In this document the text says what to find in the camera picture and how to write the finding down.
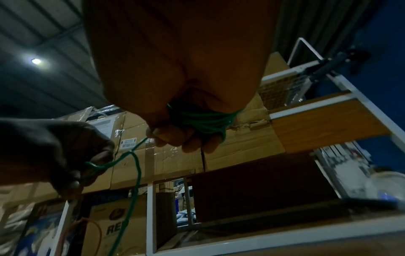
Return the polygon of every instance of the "hand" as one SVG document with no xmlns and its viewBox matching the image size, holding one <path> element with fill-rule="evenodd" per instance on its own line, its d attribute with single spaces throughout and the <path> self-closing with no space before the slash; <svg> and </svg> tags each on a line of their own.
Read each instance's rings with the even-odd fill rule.
<svg viewBox="0 0 405 256">
<path fill-rule="evenodd" d="M 281 0 L 84 0 L 105 97 L 145 119 L 158 146 L 214 151 L 222 137 L 170 124 L 167 104 L 243 109 L 260 84 L 280 6 Z"/>
<path fill-rule="evenodd" d="M 114 143 L 95 127 L 60 120 L 1 119 L 1 185 L 50 182 L 65 199 L 79 196 L 97 176 L 86 161 L 103 165 L 113 160 Z"/>
</svg>

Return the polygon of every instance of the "metal roof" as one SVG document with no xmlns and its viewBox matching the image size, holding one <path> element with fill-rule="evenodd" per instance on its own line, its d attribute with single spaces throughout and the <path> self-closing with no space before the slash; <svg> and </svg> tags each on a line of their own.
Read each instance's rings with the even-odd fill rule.
<svg viewBox="0 0 405 256">
<path fill-rule="evenodd" d="M 285 0 L 274 50 L 288 59 L 303 36 L 321 54 L 335 51 L 371 1 Z M 81 0 L 0 0 L 0 85 L 0 116 L 55 118 L 109 105 L 90 62 Z"/>
</svg>

